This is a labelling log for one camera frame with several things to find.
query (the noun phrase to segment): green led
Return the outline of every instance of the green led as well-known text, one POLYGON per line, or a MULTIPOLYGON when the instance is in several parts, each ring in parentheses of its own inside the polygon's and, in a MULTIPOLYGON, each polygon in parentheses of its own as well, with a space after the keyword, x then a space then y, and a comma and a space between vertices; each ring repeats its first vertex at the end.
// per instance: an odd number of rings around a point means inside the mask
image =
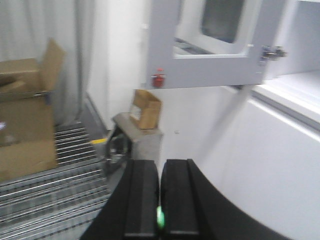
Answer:
POLYGON ((165 227, 165 214, 162 212, 161 206, 156 208, 156 221, 160 230, 165 227))

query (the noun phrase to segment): open cardboard box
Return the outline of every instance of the open cardboard box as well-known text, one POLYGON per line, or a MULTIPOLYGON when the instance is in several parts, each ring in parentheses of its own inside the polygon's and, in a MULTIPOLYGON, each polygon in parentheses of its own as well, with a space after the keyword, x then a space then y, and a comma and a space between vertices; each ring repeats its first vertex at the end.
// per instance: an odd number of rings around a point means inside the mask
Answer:
POLYGON ((161 111, 161 101, 144 89, 134 93, 130 109, 130 119, 140 129, 154 129, 158 126, 161 111))
POLYGON ((34 58, 0 62, 0 181, 57 166, 49 92, 64 55, 51 39, 40 66, 34 58))

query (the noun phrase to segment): glass window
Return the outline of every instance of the glass window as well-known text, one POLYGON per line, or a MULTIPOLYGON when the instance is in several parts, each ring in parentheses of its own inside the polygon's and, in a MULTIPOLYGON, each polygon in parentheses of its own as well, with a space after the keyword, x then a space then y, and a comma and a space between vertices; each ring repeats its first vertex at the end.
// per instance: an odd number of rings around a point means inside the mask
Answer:
POLYGON ((201 30, 206 36, 234 43, 245 0, 206 0, 201 30))

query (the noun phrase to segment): metal latch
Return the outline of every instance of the metal latch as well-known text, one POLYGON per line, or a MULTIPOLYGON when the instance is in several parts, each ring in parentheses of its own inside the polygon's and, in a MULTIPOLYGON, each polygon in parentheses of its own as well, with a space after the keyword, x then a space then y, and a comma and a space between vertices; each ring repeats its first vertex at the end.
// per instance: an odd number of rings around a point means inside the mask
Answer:
POLYGON ((281 46, 262 46, 262 56, 260 63, 265 64, 267 60, 278 60, 278 58, 283 58, 287 56, 281 46))

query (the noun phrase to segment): metal floor grate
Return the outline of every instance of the metal floor grate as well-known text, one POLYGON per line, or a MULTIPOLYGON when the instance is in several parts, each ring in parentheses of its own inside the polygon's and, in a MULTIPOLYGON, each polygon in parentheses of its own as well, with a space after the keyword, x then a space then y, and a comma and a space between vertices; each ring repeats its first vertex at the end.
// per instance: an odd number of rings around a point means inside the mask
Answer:
POLYGON ((55 133, 59 167, 0 183, 0 240, 78 239, 110 196, 81 123, 55 133))

